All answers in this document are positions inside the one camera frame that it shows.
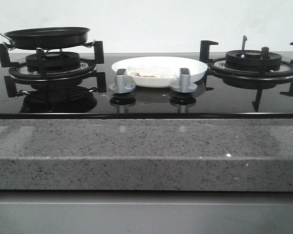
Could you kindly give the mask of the white round plate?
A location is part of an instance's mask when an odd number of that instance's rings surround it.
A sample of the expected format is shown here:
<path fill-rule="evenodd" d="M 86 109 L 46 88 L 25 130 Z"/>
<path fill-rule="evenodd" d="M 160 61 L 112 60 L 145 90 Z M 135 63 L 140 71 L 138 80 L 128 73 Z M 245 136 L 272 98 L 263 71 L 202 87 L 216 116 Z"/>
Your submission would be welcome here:
<path fill-rule="evenodd" d="M 208 66 L 198 60 L 172 56 L 128 58 L 112 64 L 112 70 L 126 69 L 130 81 L 140 87 L 166 88 L 178 81 L 180 69 L 188 68 L 190 81 L 203 78 Z"/>

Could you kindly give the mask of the fried egg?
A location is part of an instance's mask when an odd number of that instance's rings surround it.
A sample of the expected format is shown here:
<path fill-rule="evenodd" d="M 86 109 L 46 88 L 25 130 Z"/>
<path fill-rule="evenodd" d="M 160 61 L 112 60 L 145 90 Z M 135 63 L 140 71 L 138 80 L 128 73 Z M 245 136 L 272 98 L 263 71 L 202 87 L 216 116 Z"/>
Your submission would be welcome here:
<path fill-rule="evenodd" d="M 163 78 L 163 77 L 176 77 L 176 73 L 165 67 L 157 67 L 157 66 L 128 66 L 127 70 L 135 76 L 140 77 L 155 77 L 155 78 Z"/>

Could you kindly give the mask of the black frying pan mint handle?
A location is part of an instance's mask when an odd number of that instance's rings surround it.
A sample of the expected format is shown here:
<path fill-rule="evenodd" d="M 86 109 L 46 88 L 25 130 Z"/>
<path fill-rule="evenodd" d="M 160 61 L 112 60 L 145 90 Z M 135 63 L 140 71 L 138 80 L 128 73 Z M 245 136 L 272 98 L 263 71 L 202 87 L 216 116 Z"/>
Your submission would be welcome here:
<path fill-rule="evenodd" d="M 70 48 L 87 41 L 86 27 L 47 27 L 10 31 L 2 34 L 12 47 L 24 50 Z"/>

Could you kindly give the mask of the left silver stove knob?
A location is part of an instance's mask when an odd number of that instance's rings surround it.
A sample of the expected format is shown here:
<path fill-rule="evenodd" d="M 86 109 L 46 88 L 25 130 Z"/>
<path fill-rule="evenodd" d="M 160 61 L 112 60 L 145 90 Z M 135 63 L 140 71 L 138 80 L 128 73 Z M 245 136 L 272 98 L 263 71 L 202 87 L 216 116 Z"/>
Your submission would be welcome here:
<path fill-rule="evenodd" d="M 109 90 L 116 94 L 125 94 L 135 90 L 136 85 L 127 80 L 126 69 L 118 69 L 114 76 L 115 82 L 109 86 Z"/>

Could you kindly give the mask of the silver stove knob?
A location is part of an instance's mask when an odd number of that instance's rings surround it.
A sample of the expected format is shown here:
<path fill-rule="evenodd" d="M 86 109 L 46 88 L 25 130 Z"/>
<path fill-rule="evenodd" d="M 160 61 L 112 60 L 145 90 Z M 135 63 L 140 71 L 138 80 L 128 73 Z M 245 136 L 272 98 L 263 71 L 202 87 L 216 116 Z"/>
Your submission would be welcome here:
<path fill-rule="evenodd" d="M 179 92 L 179 93 L 192 93 L 197 91 L 198 86 L 190 82 L 190 71 L 188 68 L 180 68 L 180 76 L 179 80 L 173 82 L 170 85 L 170 88 L 173 91 Z"/>
<path fill-rule="evenodd" d="M 116 94 L 125 94 L 135 90 L 136 85 L 127 80 L 126 69 L 118 69 L 114 76 L 115 82 L 109 86 L 109 90 Z"/>

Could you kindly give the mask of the right silver stove knob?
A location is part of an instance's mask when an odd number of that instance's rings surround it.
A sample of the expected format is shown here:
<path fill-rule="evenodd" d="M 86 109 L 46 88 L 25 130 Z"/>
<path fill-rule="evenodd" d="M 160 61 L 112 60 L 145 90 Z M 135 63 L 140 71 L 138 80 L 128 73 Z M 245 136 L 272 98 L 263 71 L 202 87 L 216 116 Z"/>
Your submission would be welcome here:
<path fill-rule="evenodd" d="M 179 80 L 173 82 L 170 85 L 170 88 L 173 91 L 179 92 L 179 93 L 192 93 L 197 91 L 198 86 L 190 82 L 190 71 L 188 68 L 180 68 L 180 76 Z"/>

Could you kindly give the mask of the black glass gas hob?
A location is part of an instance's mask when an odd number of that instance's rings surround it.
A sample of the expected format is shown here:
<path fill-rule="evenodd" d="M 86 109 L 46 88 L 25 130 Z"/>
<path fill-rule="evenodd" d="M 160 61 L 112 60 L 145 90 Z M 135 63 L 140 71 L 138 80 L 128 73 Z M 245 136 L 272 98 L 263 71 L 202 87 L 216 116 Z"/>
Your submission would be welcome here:
<path fill-rule="evenodd" d="M 123 95 L 111 93 L 112 64 L 130 57 L 106 54 L 97 72 L 58 83 L 15 80 L 0 65 L 0 118 L 293 118 L 293 80 L 253 83 L 207 75 L 191 94 L 144 87 Z"/>

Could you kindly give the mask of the right black burner pan support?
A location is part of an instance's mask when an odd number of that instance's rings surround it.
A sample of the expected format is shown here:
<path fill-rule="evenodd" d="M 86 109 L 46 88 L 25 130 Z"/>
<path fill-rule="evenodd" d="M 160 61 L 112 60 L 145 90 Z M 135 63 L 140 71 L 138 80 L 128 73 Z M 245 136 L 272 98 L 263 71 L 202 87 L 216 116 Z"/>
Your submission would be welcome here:
<path fill-rule="evenodd" d="M 285 61 L 268 47 L 227 51 L 222 58 L 210 58 L 216 42 L 200 42 L 199 61 L 208 66 L 203 79 L 207 95 L 201 108 L 221 114 L 293 114 L 293 59 Z"/>

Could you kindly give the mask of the black burner pan support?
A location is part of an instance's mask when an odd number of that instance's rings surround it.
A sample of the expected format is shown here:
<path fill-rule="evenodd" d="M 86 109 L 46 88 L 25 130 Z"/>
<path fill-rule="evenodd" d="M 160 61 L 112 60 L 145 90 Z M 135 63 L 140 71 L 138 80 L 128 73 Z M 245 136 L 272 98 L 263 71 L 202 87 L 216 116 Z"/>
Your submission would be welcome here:
<path fill-rule="evenodd" d="M 200 42 L 199 61 L 208 66 L 203 79 L 207 95 L 201 108 L 221 114 L 293 114 L 293 59 L 285 61 L 268 47 L 227 51 L 222 58 L 210 58 L 216 42 Z"/>
<path fill-rule="evenodd" d="M 10 97 L 27 95 L 27 91 L 17 91 L 16 84 L 32 85 L 38 90 L 59 89 L 76 84 L 86 78 L 95 77 L 96 87 L 91 92 L 106 92 L 106 80 L 103 72 L 97 71 L 97 66 L 103 64 L 104 52 L 102 41 L 93 41 L 84 44 L 94 50 L 94 58 L 82 58 L 78 53 L 65 52 L 57 49 L 52 52 L 36 48 L 33 54 L 25 57 L 25 61 L 12 62 L 9 50 L 11 44 L 0 43 L 0 65 L 8 71 L 7 76 L 0 75 L 0 98 L 4 89 Z"/>

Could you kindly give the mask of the left black burner pan support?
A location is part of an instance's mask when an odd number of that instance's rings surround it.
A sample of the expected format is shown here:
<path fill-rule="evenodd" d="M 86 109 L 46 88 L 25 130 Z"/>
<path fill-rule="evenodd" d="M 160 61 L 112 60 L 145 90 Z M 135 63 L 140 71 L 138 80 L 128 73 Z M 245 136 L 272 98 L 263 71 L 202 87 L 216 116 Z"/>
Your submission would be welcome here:
<path fill-rule="evenodd" d="M 38 90 L 59 89 L 76 84 L 86 78 L 95 77 L 96 87 L 91 92 L 106 92 L 106 80 L 103 72 L 97 71 L 97 66 L 103 64 L 104 52 L 102 41 L 93 41 L 84 44 L 94 50 L 94 58 L 82 58 L 78 53 L 65 52 L 57 49 L 52 52 L 36 48 L 33 54 L 25 57 L 25 61 L 12 62 L 9 50 L 11 44 L 0 43 L 0 65 L 8 71 L 7 76 L 0 75 L 0 98 L 4 89 L 10 97 L 27 95 L 27 91 L 17 91 L 16 84 L 32 85 Z"/>

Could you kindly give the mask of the grey cabinet front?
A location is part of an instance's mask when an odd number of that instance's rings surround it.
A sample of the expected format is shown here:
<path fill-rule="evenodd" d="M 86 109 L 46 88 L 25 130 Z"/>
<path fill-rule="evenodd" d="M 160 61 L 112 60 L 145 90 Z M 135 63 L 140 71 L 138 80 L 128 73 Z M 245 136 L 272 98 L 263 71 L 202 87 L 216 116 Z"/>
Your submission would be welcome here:
<path fill-rule="evenodd" d="M 293 234 L 293 193 L 0 192 L 0 234 Z"/>

